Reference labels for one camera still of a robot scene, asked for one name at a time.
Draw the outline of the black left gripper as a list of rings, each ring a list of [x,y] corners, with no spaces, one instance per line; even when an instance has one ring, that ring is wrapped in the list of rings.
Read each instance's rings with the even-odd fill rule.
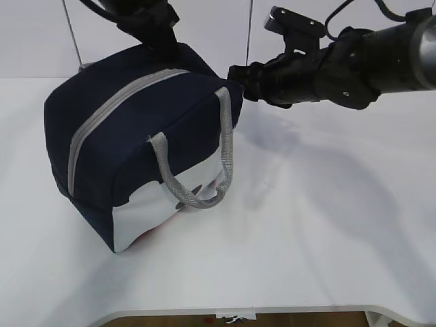
[[[157,55],[174,57],[178,42],[174,26],[180,20],[168,1],[115,1],[117,27],[140,40]]]

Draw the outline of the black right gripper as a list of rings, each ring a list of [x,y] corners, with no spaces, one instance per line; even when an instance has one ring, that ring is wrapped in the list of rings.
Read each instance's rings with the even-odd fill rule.
[[[363,110],[380,96],[358,71],[358,47],[366,29],[347,27],[339,38],[320,48],[320,37],[288,30],[285,50],[266,63],[233,65],[228,79],[244,86],[244,97],[288,109],[303,102],[328,100],[339,106]]]

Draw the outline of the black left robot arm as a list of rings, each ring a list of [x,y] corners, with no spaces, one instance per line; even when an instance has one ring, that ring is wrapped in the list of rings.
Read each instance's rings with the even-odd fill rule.
[[[166,0],[81,0],[98,16],[114,23],[157,56],[171,59],[178,53],[174,26],[180,20]]]

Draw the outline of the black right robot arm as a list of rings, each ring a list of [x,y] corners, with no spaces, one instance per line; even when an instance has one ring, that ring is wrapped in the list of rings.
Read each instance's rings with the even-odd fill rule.
[[[244,86],[253,102],[290,108],[328,100],[363,110],[386,93],[432,91],[435,88],[435,16],[431,8],[402,16],[383,1],[378,7],[395,26],[372,31],[346,27],[330,38],[328,25],[282,7],[273,7],[266,30],[280,35],[282,54],[266,62],[233,65],[228,78]]]

